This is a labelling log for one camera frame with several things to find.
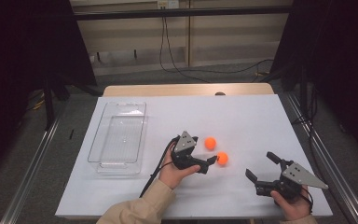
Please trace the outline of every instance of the clear plastic container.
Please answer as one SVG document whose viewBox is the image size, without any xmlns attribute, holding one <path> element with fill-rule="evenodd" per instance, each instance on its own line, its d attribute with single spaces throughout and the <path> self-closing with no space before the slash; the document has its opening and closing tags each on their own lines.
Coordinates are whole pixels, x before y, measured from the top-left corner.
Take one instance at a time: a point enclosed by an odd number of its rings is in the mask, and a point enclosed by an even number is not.
<svg viewBox="0 0 358 224">
<path fill-rule="evenodd" d="M 146 103 L 106 104 L 89 153 L 101 175 L 126 176 L 141 172 Z"/>
</svg>

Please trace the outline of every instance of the white tabletop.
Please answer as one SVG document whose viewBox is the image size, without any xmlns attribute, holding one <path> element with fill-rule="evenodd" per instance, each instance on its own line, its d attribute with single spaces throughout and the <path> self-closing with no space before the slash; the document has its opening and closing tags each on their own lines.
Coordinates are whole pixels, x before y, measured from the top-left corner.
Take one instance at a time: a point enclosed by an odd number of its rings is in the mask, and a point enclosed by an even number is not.
<svg viewBox="0 0 358 224">
<path fill-rule="evenodd" d="M 100 176 L 88 163 L 108 102 L 146 102 L 143 164 L 135 177 Z M 259 180 L 279 179 L 280 166 L 266 157 L 272 151 L 311 171 L 277 95 L 101 97 L 56 216 L 99 217 L 112 204 L 138 198 L 164 148 L 182 131 L 199 138 L 193 157 L 205 159 L 223 150 L 229 161 L 226 166 L 211 166 L 207 175 L 185 178 L 175 190 L 175 202 L 164 214 L 167 219 L 281 217 L 281 209 L 270 197 L 255 194 L 254 184 L 245 176 L 246 168 Z M 203 145 L 208 136 L 217 141 L 213 152 Z M 332 216 L 323 192 L 310 188 L 310 193 L 313 215 Z"/>
</svg>

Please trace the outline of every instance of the hand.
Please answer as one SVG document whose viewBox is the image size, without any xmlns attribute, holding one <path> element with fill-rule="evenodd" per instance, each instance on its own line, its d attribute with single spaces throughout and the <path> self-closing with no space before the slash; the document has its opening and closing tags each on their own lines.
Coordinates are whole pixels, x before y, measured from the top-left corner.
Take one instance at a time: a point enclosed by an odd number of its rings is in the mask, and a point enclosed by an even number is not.
<svg viewBox="0 0 358 224">
<path fill-rule="evenodd" d="M 164 184 L 166 184 L 171 189 L 175 189 L 183 178 L 185 178 L 188 175 L 192 175 L 196 173 L 199 169 L 199 165 L 193 165 L 190 166 L 184 170 L 179 170 L 173 163 L 171 158 L 171 152 L 174 144 L 170 145 L 170 148 L 168 148 L 167 153 L 165 154 L 164 162 L 162 165 L 161 171 L 159 172 L 158 179 L 162 181 Z"/>
<path fill-rule="evenodd" d="M 306 190 L 308 190 L 308 187 L 303 186 L 301 194 L 308 198 Z M 301 219 L 310 214 L 310 204 L 301 197 L 296 197 L 293 201 L 288 202 L 278 191 L 275 190 L 271 192 L 271 197 L 281 207 L 287 221 Z"/>
</svg>

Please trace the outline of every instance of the metal rail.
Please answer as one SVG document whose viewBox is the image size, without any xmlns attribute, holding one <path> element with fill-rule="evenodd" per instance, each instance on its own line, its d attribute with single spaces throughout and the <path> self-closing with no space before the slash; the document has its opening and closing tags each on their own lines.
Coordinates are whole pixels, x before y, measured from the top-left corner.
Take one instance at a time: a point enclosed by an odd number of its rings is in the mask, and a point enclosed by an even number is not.
<svg viewBox="0 0 358 224">
<path fill-rule="evenodd" d="M 296 115 L 301 118 L 302 113 L 301 109 L 299 108 L 299 102 L 297 98 L 292 93 L 288 93 L 288 98 Z M 310 136 L 310 124 L 308 122 L 302 122 L 302 126 L 306 134 Z M 333 158 L 330 156 L 330 153 L 322 142 L 322 139 L 319 137 L 319 135 L 314 129 L 312 131 L 311 141 L 314 145 L 315 151 L 317 152 L 319 158 L 324 164 L 324 167 L 326 168 L 328 174 L 330 174 L 330 177 L 336 185 L 339 194 L 341 195 L 345 204 L 351 211 L 351 214 L 356 220 L 356 223 L 358 223 L 357 196 L 354 194 L 353 190 L 351 189 L 351 186 L 348 184 L 342 173 L 339 171 L 338 167 L 336 166 L 336 163 L 334 162 Z"/>
<path fill-rule="evenodd" d="M 134 11 L 105 11 L 105 12 L 77 12 L 68 15 L 38 15 L 37 19 L 59 21 L 94 21 L 113 19 L 139 19 L 162 17 L 191 17 L 191 16 L 223 16 L 223 15 L 252 15 L 252 14 L 283 14 L 293 10 L 309 10 L 310 7 L 213 7 L 213 8 L 177 8 L 150 9 Z"/>
<path fill-rule="evenodd" d="M 62 103 L 61 106 L 58 106 L 59 111 L 57 113 L 56 119 L 51 124 L 50 128 L 45 131 L 43 138 L 37 148 L 36 153 L 34 154 L 34 158 L 31 161 L 30 166 L 28 167 L 27 172 L 22 179 L 19 188 L 16 191 L 13 199 L 10 202 L 4 216 L 1 219 L 1 224 L 14 224 L 17 221 L 21 213 L 21 209 L 25 204 L 25 200 L 28 196 L 28 193 L 31 189 L 31 186 L 34 183 L 34 178 L 36 177 L 37 171 L 39 170 L 41 161 L 45 157 L 45 154 L 48 150 L 48 146 L 57 130 L 58 124 L 60 122 L 60 118 L 65 109 L 66 103 Z"/>
</svg>

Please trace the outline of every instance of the beige sleeve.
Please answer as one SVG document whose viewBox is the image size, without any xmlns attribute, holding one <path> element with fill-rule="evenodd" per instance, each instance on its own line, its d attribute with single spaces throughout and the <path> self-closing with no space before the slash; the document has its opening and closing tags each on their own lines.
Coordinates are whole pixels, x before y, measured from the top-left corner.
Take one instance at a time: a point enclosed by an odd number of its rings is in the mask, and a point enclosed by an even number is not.
<svg viewBox="0 0 358 224">
<path fill-rule="evenodd" d="M 162 214 L 174 198 L 173 190 L 157 179 L 142 198 L 111 206 L 97 224 L 160 223 Z"/>
<path fill-rule="evenodd" d="M 280 221 L 281 224 L 317 224 L 316 219 L 313 215 L 303 217 L 294 221 Z"/>
</svg>

